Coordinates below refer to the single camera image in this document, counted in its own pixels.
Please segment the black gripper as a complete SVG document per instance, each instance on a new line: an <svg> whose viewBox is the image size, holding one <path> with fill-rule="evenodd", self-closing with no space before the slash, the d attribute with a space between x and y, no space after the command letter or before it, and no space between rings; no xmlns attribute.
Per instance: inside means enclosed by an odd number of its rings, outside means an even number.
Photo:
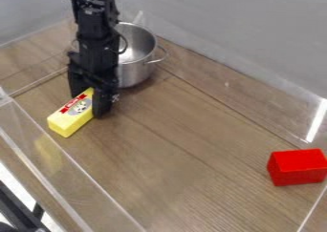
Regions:
<svg viewBox="0 0 327 232"><path fill-rule="evenodd" d="M69 51L70 94L77 97L94 88L93 114L102 118L121 97L117 77L121 39L78 36L75 43L78 49Z"/></svg>

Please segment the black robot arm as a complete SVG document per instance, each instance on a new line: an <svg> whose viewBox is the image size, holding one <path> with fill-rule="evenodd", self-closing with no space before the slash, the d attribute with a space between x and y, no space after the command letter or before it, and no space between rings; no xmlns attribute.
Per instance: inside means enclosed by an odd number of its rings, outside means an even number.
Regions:
<svg viewBox="0 0 327 232"><path fill-rule="evenodd" d="M121 35L115 0L70 0L79 50L69 52L69 86L73 97L94 89L93 114L106 115L118 95Z"/></svg>

